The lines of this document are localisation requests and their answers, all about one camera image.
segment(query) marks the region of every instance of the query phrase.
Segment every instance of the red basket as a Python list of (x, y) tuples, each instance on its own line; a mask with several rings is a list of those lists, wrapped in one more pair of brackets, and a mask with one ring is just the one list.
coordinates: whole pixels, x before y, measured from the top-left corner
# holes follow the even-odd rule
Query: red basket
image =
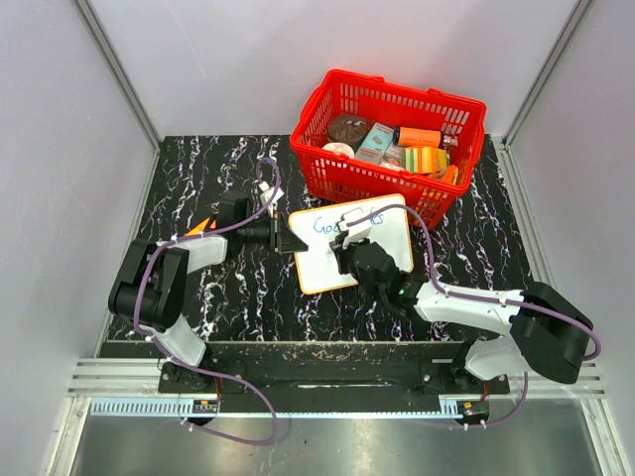
[[(401, 193), (432, 229), (452, 202), (469, 187), (474, 165), (483, 146), (485, 104), (436, 89), (420, 91), (366, 76), (333, 69), (314, 91), (291, 136), (309, 192), (335, 202)], [(321, 147), (328, 142), (326, 129), (342, 113), (366, 118), (390, 127), (440, 130), (458, 137), (451, 162), (458, 167), (456, 185), (395, 172), (361, 161), (343, 158)]]

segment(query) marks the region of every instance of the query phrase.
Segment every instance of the cable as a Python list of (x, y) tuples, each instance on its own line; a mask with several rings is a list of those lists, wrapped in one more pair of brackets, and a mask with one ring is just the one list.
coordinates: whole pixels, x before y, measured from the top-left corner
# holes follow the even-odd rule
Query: cable
[[(260, 170), (261, 168), (261, 163), (267, 163), (269, 164), (273, 170), (274, 170), (274, 176), (276, 176), (276, 183), (274, 185), (274, 190), (273, 193), (271, 194), (271, 197), (269, 198), (269, 200), (267, 200), (267, 202), (263, 205), (262, 208), (259, 208), (254, 214), (252, 214), (251, 216), (245, 218), (244, 220), (242, 220), (239, 223), (230, 225), (230, 226), (226, 226), (225, 228), (219, 228), (216, 230), (211, 230), (211, 231), (207, 231), (205, 233), (200, 233), (198, 235), (191, 235), (191, 236), (182, 236), (179, 237), (175, 240), (171, 240), (171, 241), (167, 241), (166, 243), (160, 245), (159, 247), (157, 247), (157, 249), (155, 250), (155, 252), (152, 254), (152, 256), (150, 257), (150, 260), (148, 261), (148, 266), (146, 267), (146, 271), (143, 274), (143, 277), (141, 279), (141, 285), (139, 286), (139, 292), (137, 293), (137, 300), (135, 302), (135, 310), (134, 310), (134, 314), (133, 314), (133, 326), (136, 332), (139, 332), (142, 335), (145, 336), (149, 336), (149, 337), (153, 337), (153, 333), (142, 329), (139, 325), (139, 316), (141, 314), (141, 303), (143, 300), (143, 294), (146, 291), (146, 286), (148, 285), (148, 282), (150, 281), (150, 277), (152, 275), (152, 270), (155, 267), (155, 264), (157, 263), (157, 260), (159, 259), (159, 256), (161, 255), (161, 253), (163, 253), (164, 250), (177, 245), (179, 243), (184, 243), (186, 241), (191, 241), (191, 240), (198, 240), (201, 238), (206, 238), (208, 236), (212, 236), (212, 235), (218, 235), (220, 233), (225, 233), (227, 231), (232, 231), (235, 230), (237, 228), (240, 228), (241, 226), (246, 225), (247, 223), (250, 223), (251, 221), (255, 220), (256, 218), (258, 218), (260, 215), (262, 215), (265, 211), (267, 211), (267, 209), (269, 208), (269, 206), (271, 204), (274, 203), (274, 201), (277, 199), (277, 194), (278, 194), (278, 190), (280, 190), (280, 185), (281, 185), (281, 175), (280, 175), (280, 168), (278, 167), (278, 164), (276, 164), (276, 162), (272, 159), (269, 158), (263, 158), (260, 159), (257, 163), (256, 163), (256, 178), (259, 182), (262, 181), (262, 171)], [(249, 390), (251, 390), (254, 394), (256, 394), (260, 400), (263, 401), (263, 403), (265, 404), (265, 406), (267, 407), (267, 409), (269, 410), (269, 412), (271, 413), (271, 418), (272, 418), (272, 424), (273, 424), (273, 428), (272, 428), (272, 433), (271, 436), (269, 436), (267, 439), (245, 439), (245, 438), (241, 438), (239, 436), (234, 436), (232, 434), (228, 434), (228, 433), (223, 433), (221, 431), (216, 431), (215, 429), (210, 429), (210, 428), (205, 428), (203, 426), (200, 426), (198, 424), (194, 424), (194, 423), (189, 423), (190, 429), (192, 428), (196, 428), (200, 431), (204, 431), (205, 433), (209, 433), (209, 434), (213, 434), (215, 436), (220, 436), (222, 438), (226, 438), (226, 439), (230, 439), (232, 441), (236, 441), (238, 443), (243, 443), (243, 444), (253, 444), (253, 445), (267, 445), (267, 444), (272, 444), (274, 442), (276, 442), (276, 440), (278, 439), (278, 416), (276, 415), (276, 411), (274, 410), (273, 406), (271, 405), (271, 402), (269, 402), (269, 400), (267, 399), (267, 397), (265, 397), (265, 395), (260, 392), (260, 390), (258, 390), (253, 384), (247, 382), (246, 380), (243, 380), (239, 377), (235, 377), (233, 375), (230, 374), (223, 374), (220, 372), (212, 372), (210, 370), (205, 370), (205, 369), (199, 369), (198, 367), (195, 367), (194, 365), (190, 365), (187, 364), (185, 362), (183, 362), (181, 359), (175, 357), (174, 355), (172, 355), (170, 353), (170, 351), (168, 349), (166, 349), (166, 347), (164, 347), (164, 345), (157, 339), (152, 339), (152, 341), (155, 343), (155, 345), (157, 346), (157, 348), (163, 352), (166, 357), (168, 357), (169, 360), (171, 360), (172, 362), (176, 363), (177, 365), (180, 365), (181, 367), (184, 367), (188, 370), (191, 370), (193, 372), (197, 372), (199, 374), (202, 375), (207, 375), (209, 377), (212, 378), (218, 378), (218, 379), (226, 379), (226, 380), (231, 380), (233, 382), (237, 382), (238, 384), (248, 388)]]
[[(421, 215), (419, 213), (417, 213), (417, 210), (415, 210), (414, 208), (412, 208), (412, 207), (410, 207), (408, 205), (402, 205), (401, 203), (392, 203), (390, 205), (382, 206), (381, 208), (373, 211), (372, 213), (369, 213), (368, 215), (364, 216), (363, 218), (359, 218), (358, 220), (354, 220), (354, 221), (351, 221), (349, 223), (346, 223), (346, 226), (354, 226), (354, 225), (357, 225), (359, 223), (362, 223), (363, 221), (370, 220), (371, 218), (374, 218), (378, 214), (383, 213), (384, 211), (389, 210), (390, 208), (401, 208), (403, 210), (406, 210), (411, 215), (413, 215), (417, 219), (417, 221), (419, 221), (419, 224), (421, 225), (422, 230), (424, 230), (424, 235), (426, 236), (426, 245), (427, 245), (427, 249), (428, 249), (428, 277), (430, 278), (431, 283), (433, 284), (435, 289), (437, 289), (437, 291), (439, 291), (440, 293), (443, 293), (444, 295), (452, 296), (452, 297), (455, 297), (455, 298), (474, 300), (474, 301), (477, 301), (477, 302), (489, 302), (489, 303), (492, 303), (492, 304), (500, 304), (501, 303), (501, 301), (498, 298), (496, 298), (496, 297), (475, 296), (475, 295), (471, 295), (471, 294), (468, 294), (468, 293), (460, 293), (460, 292), (456, 292), (456, 291), (450, 291), (450, 290), (446, 291), (445, 290), (444, 286), (439, 282), (439, 280), (437, 279), (437, 276), (435, 275), (435, 272), (434, 272), (434, 269), (435, 269), (435, 252), (433, 250), (433, 240), (432, 240), (432, 238), (430, 236), (430, 232), (428, 231), (428, 227), (426, 226), (426, 222), (421, 217)], [(584, 356), (584, 360), (592, 360), (592, 359), (596, 358), (601, 353), (602, 345), (600, 343), (599, 337), (597, 336), (597, 334), (595, 332), (593, 332), (591, 329), (586, 327), (581, 322), (578, 322), (577, 320), (575, 320), (575, 319), (573, 319), (573, 318), (571, 318), (571, 317), (569, 317), (567, 315), (564, 315), (564, 314), (562, 314), (560, 312), (551, 310), (551, 309), (546, 308), (546, 307), (542, 307), (541, 305), (532, 304), (530, 302), (523, 302), (521, 300), (513, 300), (513, 299), (507, 299), (504, 302), (505, 302), (505, 304), (516, 305), (516, 306), (519, 306), (519, 307), (525, 307), (526, 309), (535, 310), (537, 312), (544, 313), (544, 314), (549, 315), (551, 317), (554, 317), (556, 319), (562, 320), (562, 321), (566, 322), (567, 324), (570, 324), (570, 325), (578, 328), (582, 332), (584, 332), (593, 341), (593, 345), (595, 346), (595, 348), (593, 349), (593, 352), (591, 352), (590, 354)], [(518, 405), (514, 408), (514, 410), (512, 410), (512, 412), (509, 415), (507, 415), (507, 416), (505, 416), (502, 419), (499, 419), (497, 421), (493, 421), (492, 423), (489, 423), (487, 426), (488, 427), (499, 426), (499, 425), (501, 425), (503, 423), (506, 423), (507, 421), (512, 419), (515, 415), (517, 415), (518, 412), (525, 406), (525, 402), (527, 401), (527, 393), (528, 393), (528, 391), (529, 391), (529, 374), (527, 372), (525, 372), (524, 373), (523, 392), (521, 393), (520, 400), (518, 401)]]

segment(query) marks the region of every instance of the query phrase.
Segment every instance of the black base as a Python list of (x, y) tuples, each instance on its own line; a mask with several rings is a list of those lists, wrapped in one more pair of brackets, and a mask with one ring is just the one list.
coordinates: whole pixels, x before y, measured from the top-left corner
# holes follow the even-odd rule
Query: black base
[[(439, 394), (482, 394), (483, 383), (452, 385), (452, 359), (461, 344), (215, 344), (216, 371), (258, 387), (280, 413), (437, 412)], [(205, 393), (213, 389), (185, 369), (165, 364), (159, 392)], [(507, 380), (488, 382), (489, 393), (509, 393)], [(229, 413), (261, 413), (260, 399), (231, 381), (222, 388)]]

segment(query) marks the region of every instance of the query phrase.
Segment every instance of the blue marker writing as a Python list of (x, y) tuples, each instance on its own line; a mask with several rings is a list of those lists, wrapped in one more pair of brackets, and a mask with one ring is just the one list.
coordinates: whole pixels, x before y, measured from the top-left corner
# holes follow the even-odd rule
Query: blue marker writing
[[(337, 226), (337, 224), (334, 225), (325, 225), (323, 223), (320, 223), (320, 221), (322, 220), (322, 217), (318, 218), (315, 222), (314, 222), (314, 231), (316, 233), (323, 233), (323, 234), (328, 234), (331, 231), (334, 231), (335, 233), (339, 233), (339, 226)], [(373, 216), (370, 219), (370, 222), (373, 225), (381, 225), (384, 222), (384, 214), (380, 213), (377, 216)]]

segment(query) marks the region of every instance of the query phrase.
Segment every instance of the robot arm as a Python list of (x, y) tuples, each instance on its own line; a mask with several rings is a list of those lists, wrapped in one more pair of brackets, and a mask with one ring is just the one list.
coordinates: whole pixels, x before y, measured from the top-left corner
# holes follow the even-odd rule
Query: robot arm
[[(499, 334), (493, 340), (467, 343), (466, 352), (459, 354), (460, 361), (455, 365), (481, 381), (534, 370), (556, 382), (575, 383), (588, 335), (566, 322), (506, 303), (522, 301), (547, 307), (592, 329), (591, 321), (553, 288), (533, 283), (523, 291), (497, 292), (444, 285), (444, 294), (427, 279), (399, 270), (379, 244), (371, 243), (370, 220), (346, 226), (362, 216), (361, 209), (343, 215), (338, 223), (342, 231), (330, 244), (341, 274), (351, 274), (387, 310), (404, 319), (455, 322)], [(452, 296), (451, 292), (476, 299)], [(490, 302), (479, 301), (478, 297), (489, 298)]]
[[(273, 189), (260, 184), (262, 203), (267, 203)], [(279, 191), (276, 199), (283, 194)], [(244, 192), (226, 193), (218, 204), (218, 213), (205, 220), (200, 231), (214, 227), (233, 225), (252, 214), (253, 203)], [(307, 245), (286, 225), (277, 207), (271, 205), (269, 214), (222, 235), (212, 235), (186, 241), (166, 249), (160, 256), (146, 291), (143, 295), (139, 324), (172, 355), (183, 362), (199, 367), (209, 367), (211, 356), (205, 355), (205, 343), (195, 335), (182, 314), (186, 279), (189, 273), (201, 268), (218, 265), (237, 256), (246, 244), (261, 244), (272, 251), (292, 253), (306, 251)], [(136, 239), (128, 248), (115, 284), (108, 298), (113, 314), (132, 325), (139, 286), (148, 260), (160, 243)]]

